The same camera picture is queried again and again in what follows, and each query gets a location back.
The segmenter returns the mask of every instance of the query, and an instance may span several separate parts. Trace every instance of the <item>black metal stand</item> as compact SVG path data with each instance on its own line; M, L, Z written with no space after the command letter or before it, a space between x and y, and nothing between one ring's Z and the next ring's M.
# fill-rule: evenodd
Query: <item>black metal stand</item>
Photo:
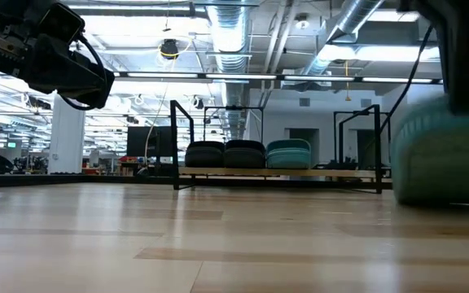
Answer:
M358 116L367 116L370 114L370 110L373 110L374 114L374 139L375 139L375 193L381 194L383 192L383 184L381 182L381 179L383 178L382 174L382 165L381 165L381 111L379 108L379 105L372 105L364 110L361 111L356 111L356 112L350 112L353 115L350 116L349 118L346 118L345 120L341 121L338 125L339 128L339 145L338 145L338 154L339 154L339 162L343 163L344 162L344 127L343 125L358 117ZM336 129L336 115L341 112L334 112L334 126ZM336 137L334 137L334 149L336 149ZM390 123L388 122L388 142L390 142Z
M334 112L334 116L333 116L333 121L334 121L334 160L338 160L338 122L336 121L336 118L339 114L356 114L356 113L361 113L362 111L354 111L354 112L350 112L350 111L336 111ZM367 116L369 115L370 112L367 112L367 113L363 113L361 114L360 116ZM381 112L380 113L381 115L385 115L385 116L388 116L388 112ZM388 121L387 123L387 131L388 131L388 145L390 145L390 142L392 141L392 129L390 127L390 120Z
M173 189L174 190L182 190L188 187L192 187L195 185L195 175L191 176L191 184L189 186L180 187L180 172L178 171L178 124L177 124L177 109L184 114L184 116L189 120L189 134L190 134L190 141L195 141L195 122L191 115L189 115L186 110L180 104L172 100L169 102L169 110L171 114L171 144L173 145Z
M208 120L207 113L208 113L209 109L228 110L228 111L243 111L243 110L258 110L258 111L260 111L260 113L261 113L260 142L264 143L264 108L263 107L239 107L239 106L204 107L204 140L205 140L206 121Z

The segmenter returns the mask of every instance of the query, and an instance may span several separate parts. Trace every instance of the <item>teal fabric object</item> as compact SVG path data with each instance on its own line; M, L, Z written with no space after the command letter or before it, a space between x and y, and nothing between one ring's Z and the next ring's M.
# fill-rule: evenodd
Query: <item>teal fabric object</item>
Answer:
M414 106L395 130L392 182L401 204L469 203L469 116L446 97Z
M303 139L271 142L267 146L267 168L310 168L310 144Z

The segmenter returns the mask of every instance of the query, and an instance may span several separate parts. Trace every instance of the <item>ceiling pipe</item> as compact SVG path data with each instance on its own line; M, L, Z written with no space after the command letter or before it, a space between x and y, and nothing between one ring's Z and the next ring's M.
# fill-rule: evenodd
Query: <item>ceiling pipe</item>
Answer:
M274 46L276 46L276 41L278 40L278 34L280 33L280 28L282 27L283 16L285 15L285 6L287 5L287 0L282 0L279 3L278 12L276 14L276 20L274 21L273 33L270 36L269 48L267 48L267 55L265 56L264 68L261 73L267 73L269 70L270 60L273 57Z
M314 57L308 67L301 73L303 75L322 75L329 64L333 61L326 58L327 42L334 40L346 34L357 33L357 31L365 24L365 22L372 16L374 11L383 4L384 0L347 0L343 4L341 13L336 16L336 23L334 27L329 28L328 20L322 25L319 41L321 42L322 49L318 55Z
M246 7L208 7L211 20L213 48L221 53L244 53L248 50L249 9ZM248 58L241 55L217 55L217 67L224 73L245 73ZM225 82L222 84L222 101L225 106L247 106L248 84ZM231 138L242 138L246 112L226 111Z
M283 48L285 48L285 44L287 43L287 38L289 37L289 33L291 32L291 26L296 17L296 12L298 10L299 5L300 1L292 0L291 9L289 10L289 18L287 19L285 29L283 30L282 36L280 37L280 43L278 44L278 49L276 50L277 52L274 56L273 66L270 69L270 73L275 73L276 69L278 68L278 64L280 63L280 59L282 58Z
M64 2L78 15L87 16L152 16L152 17L185 17L208 20L204 7L196 7L193 2L182 5L182 2L164 3L160 5L136 5L135 9L127 6L97 4L88 2L83 5L76 2Z

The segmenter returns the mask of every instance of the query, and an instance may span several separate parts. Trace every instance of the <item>column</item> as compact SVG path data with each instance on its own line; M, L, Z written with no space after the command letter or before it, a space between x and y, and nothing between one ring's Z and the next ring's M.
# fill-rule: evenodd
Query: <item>column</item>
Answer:
M83 111L70 107L59 95L55 96L48 173L82 171L85 118Z

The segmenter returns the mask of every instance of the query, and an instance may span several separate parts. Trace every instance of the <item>ductwork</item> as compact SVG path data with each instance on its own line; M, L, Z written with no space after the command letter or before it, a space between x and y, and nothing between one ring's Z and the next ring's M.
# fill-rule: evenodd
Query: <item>ductwork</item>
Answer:
M244 52L248 45L249 10L246 7L208 7L211 20L213 47L216 52ZM224 73L245 73L248 59L242 56L217 55L217 66ZM222 101L225 106L247 106L249 86L244 83L222 84ZM247 113L226 111L231 138L242 138Z
M332 28L328 28L328 25L322 26L321 33L318 36L318 40L322 42L320 46L322 49L301 74L312 76L322 75L333 61L326 57L326 43L343 35L357 33L383 2L384 0L346 0L343 3L341 13L336 16L337 21L335 26Z
M132 9L125 9L128 4L121 6L109 5L105 2L80 2L63 1L78 15L93 16L151 16L151 17L188 17L208 19L208 14L203 7L196 7L195 4L182 4L181 2L164 3L160 5L139 5L130 4Z

